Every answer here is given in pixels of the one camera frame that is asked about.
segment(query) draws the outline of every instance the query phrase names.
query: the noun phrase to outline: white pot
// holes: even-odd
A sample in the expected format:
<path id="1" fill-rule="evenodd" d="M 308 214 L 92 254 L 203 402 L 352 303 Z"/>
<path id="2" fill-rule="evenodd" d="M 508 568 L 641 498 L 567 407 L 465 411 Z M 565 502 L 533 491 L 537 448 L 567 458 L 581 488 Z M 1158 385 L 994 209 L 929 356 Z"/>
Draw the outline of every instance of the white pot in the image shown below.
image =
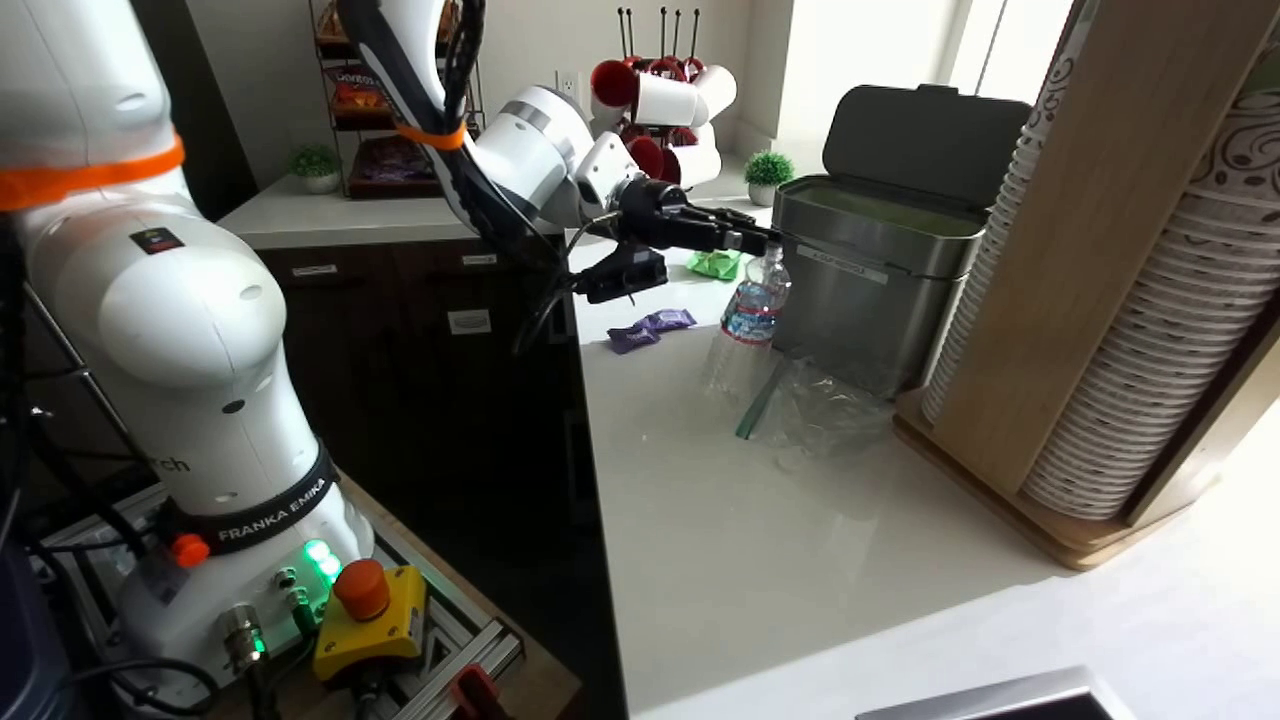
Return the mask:
<path id="1" fill-rule="evenodd" d="M 777 192 L 778 186 L 776 184 L 748 184 L 746 195 L 760 208 L 773 206 L 773 195 Z"/>
<path id="2" fill-rule="evenodd" d="M 319 177 L 305 177 L 302 178 L 302 184 L 306 186 L 307 192 L 314 195 L 328 195 L 338 190 L 338 173 L 329 173 L 328 176 Z"/>

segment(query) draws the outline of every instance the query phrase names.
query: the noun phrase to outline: purple candy wrapper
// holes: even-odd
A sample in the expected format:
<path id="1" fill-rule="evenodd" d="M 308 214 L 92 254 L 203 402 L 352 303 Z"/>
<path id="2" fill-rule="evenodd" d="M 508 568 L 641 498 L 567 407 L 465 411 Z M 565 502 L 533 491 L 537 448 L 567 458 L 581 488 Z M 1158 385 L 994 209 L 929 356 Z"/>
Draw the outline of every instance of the purple candy wrapper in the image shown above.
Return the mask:
<path id="1" fill-rule="evenodd" d="M 637 347 L 658 342 L 658 333 L 649 328 L 630 327 L 609 331 L 609 347 L 618 355 L 626 355 Z"/>
<path id="2" fill-rule="evenodd" d="M 650 313 L 632 325 L 635 328 L 650 329 L 655 333 L 664 333 L 667 331 L 680 331 L 684 328 L 691 328 L 696 325 L 698 322 L 689 310 L 658 310 L 657 313 Z"/>

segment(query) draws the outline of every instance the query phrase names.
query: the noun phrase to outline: electrical outlet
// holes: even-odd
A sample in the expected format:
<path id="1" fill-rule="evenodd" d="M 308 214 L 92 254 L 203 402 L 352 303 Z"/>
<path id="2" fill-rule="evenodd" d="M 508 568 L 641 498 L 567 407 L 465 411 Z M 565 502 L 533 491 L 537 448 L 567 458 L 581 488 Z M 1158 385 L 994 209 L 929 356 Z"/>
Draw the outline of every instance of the electrical outlet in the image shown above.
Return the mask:
<path id="1" fill-rule="evenodd" d="M 577 70 L 556 70 L 556 90 L 559 90 L 577 102 L 579 108 L 586 108 L 582 100 L 582 73 Z"/>

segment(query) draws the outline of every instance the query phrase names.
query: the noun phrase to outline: stacked paper cups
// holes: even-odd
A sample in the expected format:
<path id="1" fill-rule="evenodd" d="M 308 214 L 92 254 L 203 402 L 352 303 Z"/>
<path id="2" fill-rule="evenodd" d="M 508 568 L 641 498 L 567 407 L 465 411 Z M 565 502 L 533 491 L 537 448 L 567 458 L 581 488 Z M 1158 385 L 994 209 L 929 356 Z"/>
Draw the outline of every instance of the stacked paper cups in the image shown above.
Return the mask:
<path id="1" fill-rule="evenodd" d="M 1075 59 L 1084 46 L 1084 37 L 1089 32 L 1092 20 L 1093 8 L 1087 6 L 1080 13 L 1075 27 L 1071 28 L 1071 35 L 1068 37 L 1062 53 L 1053 61 L 1053 69 L 1050 70 L 1048 78 L 1044 81 L 1044 87 L 1041 88 L 1039 97 L 1036 100 L 1036 108 L 1032 109 L 1032 114 L 1023 127 L 1023 135 L 1018 140 L 1018 146 L 1014 149 L 1009 173 L 1005 174 L 1005 182 L 1000 188 L 1000 195 L 996 197 L 996 205 L 991 209 L 991 218 L 987 222 L 982 242 L 978 246 L 978 255 L 974 259 L 973 269 L 969 272 L 969 281 L 960 293 L 960 301 L 951 319 L 951 327 L 947 329 L 946 340 L 942 342 L 942 352 L 938 355 L 938 363 L 933 369 L 929 386 L 924 391 L 922 410 L 931 423 L 937 421 L 942 411 L 942 402 L 951 388 L 951 380 L 960 363 L 960 355 L 969 342 L 969 333 L 973 329 L 974 320 L 978 318 L 978 307 L 987 295 L 996 263 L 1000 260 L 1000 255 L 1005 249 L 1005 241 L 1009 238 L 1009 228 L 1012 225 L 1014 218 L 1018 215 L 1018 209 L 1023 204 L 1027 186 L 1030 183 L 1036 163 L 1039 160 L 1041 149 L 1044 147 L 1044 141 L 1053 127 L 1057 110 L 1062 105 L 1062 96 L 1071 82 L 1071 70 L 1075 68 Z"/>
<path id="2" fill-rule="evenodd" d="M 1280 90 L 1242 94 L 1023 486 L 1116 515 L 1280 287 Z"/>

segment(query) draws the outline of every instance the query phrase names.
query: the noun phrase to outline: green light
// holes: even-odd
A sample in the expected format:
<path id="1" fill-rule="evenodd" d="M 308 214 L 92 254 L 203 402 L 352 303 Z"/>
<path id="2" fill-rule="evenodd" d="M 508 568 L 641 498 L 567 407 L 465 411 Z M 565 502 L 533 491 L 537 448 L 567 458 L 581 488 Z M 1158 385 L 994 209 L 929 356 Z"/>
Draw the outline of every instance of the green light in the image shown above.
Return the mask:
<path id="1" fill-rule="evenodd" d="M 321 560 L 317 568 L 320 568 L 321 574 L 333 580 L 334 578 L 338 577 L 338 573 L 342 571 L 342 561 L 338 560 L 335 556 L 330 555 L 329 557 Z"/>
<path id="2" fill-rule="evenodd" d="M 324 541 L 311 541 L 307 543 L 306 550 L 307 550 L 307 557 L 315 560 L 316 562 L 320 562 L 325 557 L 333 555 L 333 552 L 330 552 L 329 550 L 329 543 Z"/>

